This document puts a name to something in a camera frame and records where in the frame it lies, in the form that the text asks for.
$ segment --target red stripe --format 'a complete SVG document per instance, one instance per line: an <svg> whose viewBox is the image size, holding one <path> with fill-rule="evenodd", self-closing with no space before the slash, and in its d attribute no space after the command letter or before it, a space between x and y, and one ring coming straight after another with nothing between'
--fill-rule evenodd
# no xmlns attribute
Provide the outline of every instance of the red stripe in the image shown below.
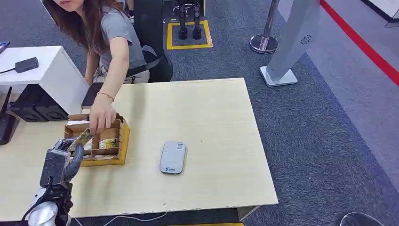
<svg viewBox="0 0 399 226"><path fill-rule="evenodd" d="M364 39L352 29L349 24L340 17L333 8L326 2L321 0L321 6L338 24L338 26L349 36L350 39L379 67L396 85L399 86L399 72L392 67L384 58L382 58Z"/></svg>

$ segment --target white cable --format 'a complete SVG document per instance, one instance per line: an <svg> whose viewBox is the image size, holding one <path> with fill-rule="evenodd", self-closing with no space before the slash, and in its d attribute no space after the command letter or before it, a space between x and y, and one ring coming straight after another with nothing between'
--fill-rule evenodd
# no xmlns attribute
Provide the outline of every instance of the white cable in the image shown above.
<svg viewBox="0 0 399 226"><path fill-rule="evenodd" d="M168 213L168 212L162 214L162 215L159 216L159 217L152 218L152 219L148 219L148 220L143 220L143 219L139 219L139 218L135 218L135 217L128 217L128 216L116 216L116 217L112 218L112 220L108 221L108 223L106 223L106 224L103 225L103 226L109 225L109 224L110 224L113 220L115 220L116 218L129 218L129 219L134 219L134 220L138 220L138 221L142 221L142 222L148 222L148 221L153 221L153 220L157 220L157 219L159 219L159 218L162 218L162 217L164 217L167 213ZM80 226L83 226L83 225L78 221L77 218L75 218L75 220L76 220L76 222L77 222Z"/></svg>

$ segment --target gray t-shirt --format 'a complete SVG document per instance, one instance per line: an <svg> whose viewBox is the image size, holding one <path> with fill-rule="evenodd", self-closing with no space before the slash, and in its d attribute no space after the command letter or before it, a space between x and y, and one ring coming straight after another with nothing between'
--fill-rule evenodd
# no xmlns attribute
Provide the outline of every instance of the gray t-shirt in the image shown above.
<svg viewBox="0 0 399 226"><path fill-rule="evenodd" d="M129 18L114 8L104 7L101 19L103 37L109 45L112 38L123 37L129 44L129 69L146 64L137 34ZM110 67L111 52L100 53L100 58L106 68Z"/></svg>

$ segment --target table leg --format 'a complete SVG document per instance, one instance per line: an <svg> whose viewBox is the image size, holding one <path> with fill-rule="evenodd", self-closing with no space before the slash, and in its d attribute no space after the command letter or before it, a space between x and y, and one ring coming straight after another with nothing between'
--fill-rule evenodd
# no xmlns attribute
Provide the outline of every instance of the table leg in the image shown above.
<svg viewBox="0 0 399 226"><path fill-rule="evenodd" d="M243 221L246 217L248 217L252 212L257 210L260 206L246 206L246 207L238 207L238 218L240 221Z"/></svg>

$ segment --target silver post base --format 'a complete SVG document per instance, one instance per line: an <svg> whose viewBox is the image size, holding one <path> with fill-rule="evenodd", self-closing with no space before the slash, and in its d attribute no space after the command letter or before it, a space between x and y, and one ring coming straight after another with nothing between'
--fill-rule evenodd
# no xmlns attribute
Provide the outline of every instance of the silver post base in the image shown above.
<svg viewBox="0 0 399 226"><path fill-rule="evenodd" d="M262 54L274 53L274 51L276 51L277 49L277 46L279 45L279 42L272 36L269 36L269 41L267 42L265 50L260 49L261 42L262 42L262 35L259 34L251 38L251 40L249 41L249 45L253 51Z"/></svg>
<svg viewBox="0 0 399 226"><path fill-rule="evenodd" d="M298 82L298 79L296 79L291 69L289 69L288 72L280 80L273 81L271 80L269 74L267 73L266 67L267 66L261 67L261 74L263 76L264 81L266 82L266 85L269 87L295 84Z"/></svg>

